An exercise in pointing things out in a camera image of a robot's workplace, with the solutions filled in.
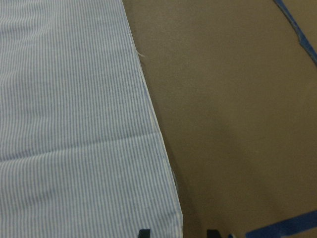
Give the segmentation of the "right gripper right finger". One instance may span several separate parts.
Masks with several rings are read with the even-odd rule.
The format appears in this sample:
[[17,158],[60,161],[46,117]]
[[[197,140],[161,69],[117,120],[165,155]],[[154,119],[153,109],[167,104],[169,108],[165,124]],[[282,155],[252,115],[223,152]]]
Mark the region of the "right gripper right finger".
[[207,238],[220,238],[220,232],[218,230],[207,230]]

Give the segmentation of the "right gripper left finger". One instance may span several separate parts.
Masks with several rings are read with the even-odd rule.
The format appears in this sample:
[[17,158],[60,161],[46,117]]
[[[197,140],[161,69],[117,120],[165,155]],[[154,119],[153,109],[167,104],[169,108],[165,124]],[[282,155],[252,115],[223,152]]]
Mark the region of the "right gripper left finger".
[[151,230],[150,229],[140,229],[138,233],[138,238],[150,238]]

